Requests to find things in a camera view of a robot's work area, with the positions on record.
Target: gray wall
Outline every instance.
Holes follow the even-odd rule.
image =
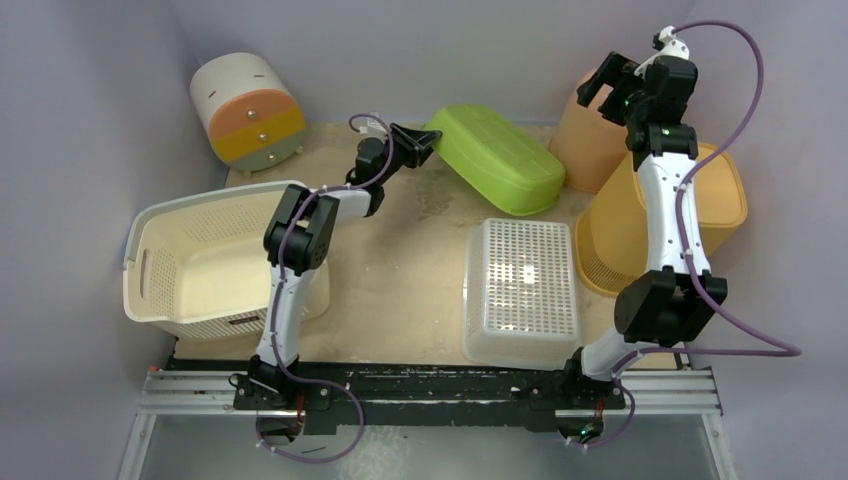
[[[761,107],[730,149],[748,223],[717,252],[713,270],[728,279],[732,311],[804,349],[798,359],[706,359],[725,428],[744,478],[845,478],[848,4],[700,1],[688,20],[706,18],[748,28],[766,70]],[[719,143],[750,102],[752,55],[729,31],[684,35],[701,72],[687,118],[702,139]],[[760,346],[718,318],[698,344]]]
[[[207,62],[268,59],[311,120],[379,111],[426,121],[482,103],[554,122],[577,80],[611,49],[647,56],[651,34],[694,0],[173,0]]]
[[[166,0],[0,3],[0,478],[114,478],[172,339],[121,306],[130,222],[222,168]]]

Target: translucent plastic container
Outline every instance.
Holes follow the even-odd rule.
[[[581,345],[571,232],[490,218],[471,233],[463,352],[498,367],[556,370]]]

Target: perforated lid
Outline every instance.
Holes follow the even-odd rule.
[[[484,226],[485,328],[574,335],[568,226],[505,219],[489,219]]]

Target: green plastic container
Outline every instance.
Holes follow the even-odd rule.
[[[531,215],[559,198],[565,180],[562,163],[491,108],[446,107],[424,129],[442,131],[436,152],[504,212]]]

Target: floor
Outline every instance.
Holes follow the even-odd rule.
[[[612,431],[621,417],[610,417],[607,428]],[[339,427],[336,435],[301,436],[283,448],[297,453],[320,448],[308,456],[326,457],[347,446],[354,433],[355,427]],[[506,427],[367,426],[356,449],[325,465],[287,461],[257,450],[255,444],[252,417],[161,416],[141,478],[725,478],[717,472],[700,415],[637,415],[626,435],[588,454],[565,448],[556,433]]]
[[[547,144],[552,127],[526,127]],[[338,185],[353,166],[362,136],[343,124],[311,124],[304,152],[251,175],[231,171],[226,187],[295,179]],[[491,217],[507,217],[438,155],[416,170],[402,169],[385,185],[373,217],[340,224],[328,256],[329,310],[306,321],[301,359],[307,361],[467,365],[463,355],[462,282],[469,232]],[[533,220],[574,228],[593,196],[565,188],[553,208]],[[584,344],[612,326],[614,299],[579,283]],[[258,335],[236,340],[178,342],[178,358],[246,359]],[[671,355],[650,355],[641,368],[675,368]]]

